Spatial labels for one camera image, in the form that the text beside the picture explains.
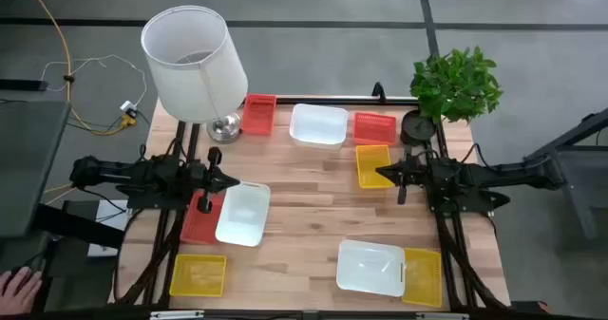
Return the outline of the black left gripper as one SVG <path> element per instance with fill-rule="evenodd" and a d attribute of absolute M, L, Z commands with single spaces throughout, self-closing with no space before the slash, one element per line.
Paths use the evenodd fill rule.
<path fill-rule="evenodd" d="M 210 197 L 212 194 L 237 186 L 239 179 L 233 178 L 219 169 L 222 154 L 218 147 L 211 147 L 207 159 L 209 166 L 203 169 L 202 177 L 198 179 L 197 186 L 202 190 L 202 196 L 197 201 L 197 209 L 204 214 L 210 214 L 213 208 Z"/>

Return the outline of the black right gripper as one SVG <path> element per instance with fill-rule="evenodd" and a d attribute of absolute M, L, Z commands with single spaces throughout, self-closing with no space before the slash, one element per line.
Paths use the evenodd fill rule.
<path fill-rule="evenodd" d="M 422 185 L 428 175 L 428 167 L 423 164 L 419 157 L 424 152 L 412 155 L 410 151 L 404 153 L 399 162 L 392 165 L 378 167 L 377 173 L 390 180 L 394 185 L 399 185 L 397 202 L 404 205 L 407 199 L 407 187 L 409 185 Z"/>

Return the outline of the yellow plastic mesh basket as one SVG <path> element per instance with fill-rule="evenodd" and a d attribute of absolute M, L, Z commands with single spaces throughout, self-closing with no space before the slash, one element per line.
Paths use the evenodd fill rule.
<path fill-rule="evenodd" d="M 394 183 L 376 172 L 391 165 L 387 145 L 357 145 L 355 149 L 358 183 L 362 189 L 387 189 Z"/>
<path fill-rule="evenodd" d="M 221 297 L 227 257 L 209 254 L 178 254 L 169 289 L 171 296 Z"/>
<path fill-rule="evenodd" d="M 404 303 L 433 308 L 443 306 L 442 257 L 438 252 L 405 248 Z"/>

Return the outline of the white plastic basket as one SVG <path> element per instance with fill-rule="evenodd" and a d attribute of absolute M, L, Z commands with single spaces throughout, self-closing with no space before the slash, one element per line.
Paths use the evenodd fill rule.
<path fill-rule="evenodd" d="M 297 145 L 338 150 L 346 140 L 349 112 L 344 108 L 296 104 L 289 134 Z"/>
<path fill-rule="evenodd" d="M 243 181 L 226 190 L 215 231 L 219 242 L 256 247 L 263 237 L 271 189 L 265 184 Z"/>
<path fill-rule="evenodd" d="M 336 284 L 341 290 L 401 297 L 406 266 L 402 248 L 344 239 L 338 249 Z"/>

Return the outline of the red plastic mesh basket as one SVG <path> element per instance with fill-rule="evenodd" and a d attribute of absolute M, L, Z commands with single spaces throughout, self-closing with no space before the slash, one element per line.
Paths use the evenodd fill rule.
<path fill-rule="evenodd" d="M 375 113 L 356 112 L 352 137 L 358 145 L 394 145 L 396 118 Z"/>
<path fill-rule="evenodd" d="M 248 95 L 242 113 L 242 131 L 245 134 L 270 136 L 274 128 L 275 110 L 275 95 Z"/>
<path fill-rule="evenodd" d="M 209 214 L 198 210 L 202 192 L 196 192 L 190 202 L 180 233 L 180 241 L 190 244 L 216 245 L 216 229 L 224 201 L 224 194 L 212 195 L 212 209 Z"/>

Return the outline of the green plant in black pot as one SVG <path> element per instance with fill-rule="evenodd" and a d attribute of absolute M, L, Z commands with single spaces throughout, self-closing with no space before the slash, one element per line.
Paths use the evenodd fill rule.
<path fill-rule="evenodd" d="M 402 119 L 400 140 L 419 145 L 429 141 L 442 122 L 471 122 L 493 112 L 504 94 L 491 70 L 496 63 L 479 47 L 431 55 L 414 64 L 409 86 L 418 108 Z"/>

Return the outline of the white shade silver table lamp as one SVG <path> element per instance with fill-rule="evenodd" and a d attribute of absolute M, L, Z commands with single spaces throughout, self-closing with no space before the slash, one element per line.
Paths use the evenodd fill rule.
<path fill-rule="evenodd" d="M 213 141 L 235 141 L 249 83 L 224 18 L 201 6 L 166 9 L 145 24 L 141 44 L 165 111 L 204 124 Z"/>

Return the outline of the white box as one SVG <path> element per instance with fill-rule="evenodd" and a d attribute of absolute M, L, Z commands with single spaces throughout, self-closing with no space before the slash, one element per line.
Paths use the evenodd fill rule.
<path fill-rule="evenodd" d="M 129 216 L 130 213 L 127 210 L 126 199 L 100 200 L 95 220 L 103 225 L 123 231 Z M 117 253 L 118 250 L 116 248 L 98 244 L 90 244 L 87 250 L 88 257 L 110 257 L 116 256 Z"/>

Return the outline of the black flat bar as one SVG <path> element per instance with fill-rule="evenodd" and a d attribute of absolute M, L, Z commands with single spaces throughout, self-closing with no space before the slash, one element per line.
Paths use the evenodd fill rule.
<path fill-rule="evenodd" d="M 103 223 L 75 216 L 60 209 L 40 203 L 30 223 L 31 230 L 73 237 L 90 244 L 120 249 L 124 231 Z"/>

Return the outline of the black metal stand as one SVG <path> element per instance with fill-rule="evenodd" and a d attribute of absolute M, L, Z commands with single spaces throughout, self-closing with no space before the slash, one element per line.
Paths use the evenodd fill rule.
<path fill-rule="evenodd" d="M 547 156 L 560 168 L 564 199 L 579 220 L 586 246 L 608 252 L 608 227 L 601 230 L 594 216 L 597 210 L 608 215 L 608 144 L 583 144 L 602 131 L 608 133 L 608 107 L 585 116 L 579 124 L 528 157 Z"/>

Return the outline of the grey desk top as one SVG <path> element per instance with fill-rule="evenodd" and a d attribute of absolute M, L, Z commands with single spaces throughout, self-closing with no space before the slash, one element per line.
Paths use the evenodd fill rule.
<path fill-rule="evenodd" d="M 0 238 L 28 232 L 69 110 L 66 102 L 0 104 Z"/>

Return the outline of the black power strip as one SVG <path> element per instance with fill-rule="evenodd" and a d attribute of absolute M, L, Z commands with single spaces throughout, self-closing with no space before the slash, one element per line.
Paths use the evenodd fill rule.
<path fill-rule="evenodd" d="M 40 80 L 0 79 L 0 90 L 44 92 L 48 82 Z"/>

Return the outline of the person's hand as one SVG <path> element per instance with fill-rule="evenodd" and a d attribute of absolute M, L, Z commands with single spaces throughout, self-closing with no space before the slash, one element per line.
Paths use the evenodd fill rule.
<path fill-rule="evenodd" d="M 0 317 L 30 313 L 42 286 L 42 273 L 22 267 L 0 273 Z"/>

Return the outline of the black aluminium table frame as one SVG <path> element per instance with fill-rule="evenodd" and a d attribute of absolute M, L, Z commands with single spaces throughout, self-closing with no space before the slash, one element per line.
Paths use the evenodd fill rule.
<path fill-rule="evenodd" d="M 343 291 L 335 281 L 338 247 L 345 239 L 439 249 L 436 221 L 425 191 L 409 187 L 397 204 L 396 188 L 361 189 L 352 142 L 357 111 L 401 119 L 413 106 L 380 104 L 371 97 L 278 99 L 272 136 L 243 134 L 221 145 L 221 169 L 237 179 L 271 189 L 265 233 L 254 248 L 184 244 L 180 254 L 227 257 L 222 297 L 174 297 L 170 308 L 296 311 L 431 311 L 401 298 Z M 349 133 L 339 150 L 296 145 L 289 135 L 293 104 L 327 102 L 349 111 Z M 159 211 L 143 212 L 130 227 L 119 265 L 123 295 L 150 259 Z M 510 304 L 498 244 L 490 221 L 462 215 L 471 264 L 485 285 Z"/>

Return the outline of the silver metal bracket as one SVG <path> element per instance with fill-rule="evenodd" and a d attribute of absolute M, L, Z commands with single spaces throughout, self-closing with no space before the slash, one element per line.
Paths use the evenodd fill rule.
<path fill-rule="evenodd" d="M 199 320 L 204 319 L 204 311 L 153 311 L 149 320 Z"/>
<path fill-rule="evenodd" d="M 453 312 L 416 312 L 416 320 L 470 320 L 465 313 Z"/>

